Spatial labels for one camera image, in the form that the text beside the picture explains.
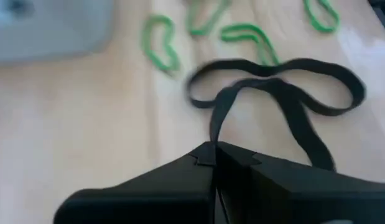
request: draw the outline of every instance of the wooden surface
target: wooden surface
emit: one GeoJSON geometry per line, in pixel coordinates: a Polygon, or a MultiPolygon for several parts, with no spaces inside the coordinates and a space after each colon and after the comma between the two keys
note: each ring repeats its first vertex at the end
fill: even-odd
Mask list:
{"type": "MultiPolygon", "coordinates": [[[[82,58],[0,67],[0,224],[51,223],[72,192],[109,187],[181,156],[208,139],[210,110],[185,101],[183,84],[213,58],[255,60],[253,44],[225,44],[217,30],[254,22],[267,32],[282,61],[312,57],[354,70],[366,83],[364,104],[343,116],[309,113],[338,170],[385,181],[385,31],[366,0],[331,0],[341,26],[332,35],[309,24],[301,0],[237,0],[211,36],[192,39],[184,28],[186,0],[118,0],[107,49],[82,58]],[[139,47],[150,13],[177,26],[178,80],[157,71],[139,47]]],[[[200,98],[246,74],[223,72],[197,89],[200,98]]],[[[319,100],[347,105],[337,81],[304,72],[283,76],[319,100]]],[[[276,102],[243,91],[221,140],[309,164],[276,102]]]]}

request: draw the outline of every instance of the elastic band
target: elastic band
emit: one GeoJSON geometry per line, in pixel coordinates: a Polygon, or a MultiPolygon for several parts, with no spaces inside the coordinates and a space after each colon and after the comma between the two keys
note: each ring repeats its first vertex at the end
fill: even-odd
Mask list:
{"type": "Polygon", "coordinates": [[[150,16],[148,20],[146,20],[144,29],[142,31],[142,49],[145,54],[152,60],[152,63],[160,70],[168,72],[170,70],[179,69],[179,56],[176,51],[171,46],[171,41],[174,36],[174,23],[167,16],[163,15],[155,15],[150,16]],[[155,25],[163,23],[166,26],[166,31],[163,38],[163,48],[166,51],[167,55],[170,58],[170,63],[166,65],[161,59],[156,55],[156,53],[152,50],[151,46],[151,36],[152,29],[155,25]]]}
{"type": "Polygon", "coordinates": [[[305,11],[307,12],[310,20],[311,20],[311,25],[316,30],[318,30],[319,32],[323,32],[323,33],[331,33],[331,32],[336,31],[337,27],[339,26],[339,23],[340,23],[340,18],[339,18],[338,13],[332,8],[332,6],[328,2],[328,0],[317,0],[317,1],[323,8],[325,8],[325,10],[327,12],[329,12],[329,15],[331,15],[332,18],[334,18],[335,25],[330,26],[330,27],[326,27],[326,26],[322,25],[322,23],[318,21],[318,19],[314,16],[314,14],[311,10],[310,0],[304,0],[304,8],[305,8],[305,11]]]}
{"type": "Polygon", "coordinates": [[[221,29],[221,39],[225,42],[237,42],[241,40],[253,40],[257,45],[257,55],[259,60],[263,65],[269,65],[266,59],[266,48],[268,49],[268,55],[271,56],[271,60],[274,65],[279,64],[278,56],[274,50],[274,47],[271,44],[271,41],[267,37],[266,33],[260,29],[258,26],[248,23],[232,24],[221,29]],[[240,34],[239,31],[253,31],[257,35],[253,35],[249,32],[245,34],[240,34]]]}
{"type": "Polygon", "coordinates": [[[187,96],[191,104],[197,108],[214,108],[210,121],[210,140],[215,146],[217,146],[221,125],[231,109],[236,95],[241,89],[247,87],[266,91],[278,102],[290,131],[307,153],[313,166],[336,171],[332,155],[314,131],[304,106],[318,114],[338,116],[362,104],[366,90],[361,80],[352,71],[337,64],[307,58],[294,59],[274,67],[258,65],[244,59],[218,60],[204,65],[190,77],[187,83],[187,96]],[[242,79],[222,89],[214,100],[200,101],[191,95],[193,84],[215,70],[241,70],[258,77],[271,77],[280,72],[297,69],[329,75],[341,81],[352,95],[351,105],[347,108],[324,105],[299,87],[280,78],[242,79]]]}
{"type": "Polygon", "coordinates": [[[218,0],[218,1],[219,1],[219,6],[216,9],[216,11],[213,13],[213,15],[211,15],[209,20],[207,20],[206,23],[201,27],[194,28],[194,23],[199,10],[199,5],[202,2],[202,0],[193,0],[192,5],[188,9],[188,16],[187,16],[187,29],[191,35],[207,35],[213,30],[213,27],[215,26],[216,22],[220,19],[222,13],[231,4],[231,0],[218,0]]]}

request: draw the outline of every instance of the black strap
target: black strap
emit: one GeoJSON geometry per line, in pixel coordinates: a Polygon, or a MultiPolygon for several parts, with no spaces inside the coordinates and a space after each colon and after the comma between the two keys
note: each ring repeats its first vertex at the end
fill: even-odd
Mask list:
{"type": "Polygon", "coordinates": [[[189,79],[187,95],[192,105],[197,108],[214,108],[210,121],[210,141],[215,146],[217,146],[221,125],[231,109],[236,95],[241,89],[246,87],[264,90],[275,98],[282,109],[294,138],[307,153],[313,166],[336,171],[332,155],[313,130],[304,105],[318,114],[338,116],[362,104],[366,92],[365,87],[352,71],[334,63],[326,63],[308,58],[294,59],[273,67],[258,65],[244,59],[217,60],[202,66],[189,79]],[[341,81],[352,95],[351,105],[347,108],[334,108],[324,105],[299,87],[287,83],[280,78],[242,79],[222,89],[214,100],[196,100],[191,94],[193,84],[215,70],[242,70],[258,77],[271,77],[280,72],[297,69],[329,75],[341,81]]]}

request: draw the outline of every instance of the black plastic object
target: black plastic object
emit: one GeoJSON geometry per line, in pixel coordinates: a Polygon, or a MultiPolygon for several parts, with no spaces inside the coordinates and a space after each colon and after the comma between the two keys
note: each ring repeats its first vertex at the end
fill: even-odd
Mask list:
{"type": "Polygon", "coordinates": [[[69,197],[54,224],[257,224],[322,223],[351,220],[385,224],[385,184],[340,175],[330,151],[313,130],[304,106],[325,116],[338,116],[359,106],[365,88],[340,65],[300,58],[267,67],[243,59],[210,62],[188,81],[190,102],[213,108],[210,142],[187,155],[108,189],[81,190],[69,197]],[[242,70],[272,77],[302,69],[329,75],[351,92],[347,108],[332,108],[280,78],[238,80],[214,100],[192,97],[192,85],[214,70],[242,70]],[[265,156],[218,142],[221,125],[242,88],[266,91],[278,102],[289,128],[314,167],[265,156]]]}
{"type": "Polygon", "coordinates": [[[369,0],[369,3],[385,28],[385,0],[369,0]]]}
{"type": "Polygon", "coordinates": [[[210,142],[117,187],[81,190],[55,224],[385,224],[385,184],[210,142]]]}

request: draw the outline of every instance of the wooden table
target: wooden table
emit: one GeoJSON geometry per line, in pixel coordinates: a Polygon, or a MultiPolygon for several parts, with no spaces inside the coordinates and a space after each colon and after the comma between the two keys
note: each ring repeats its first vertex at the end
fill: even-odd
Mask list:
{"type": "MultiPolygon", "coordinates": [[[[72,192],[124,182],[207,140],[210,110],[192,108],[183,84],[210,59],[256,59],[252,43],[218,40],[218,29],[232,22],[259,25],[283,61],[336,62],[362,78],[368,87],[362,106],[336,118],[309,115],[341,173],[385,181],[385,30],[366,0],[331,3],[341,16],[332,35],[311,27],[301,0],[237,0],[211,36],[193,39],[184,28],[185,1],[118,0],[105,51],[0,67],[0,224],[50,223],[72,192]],[[156,70],[140,50],[141,27],[150,13],[166,14],[176,23],[178,80],[156,70]]],[[[212,98],[246,76],[223,72],[196,93],[212,98]]],[[[304,72],[283,77],[329,105],[350,100],[331,78],[304,72]]],[[[309,164],[276,102],[263,92],[238,96],[221,140],[309,164]]]]}

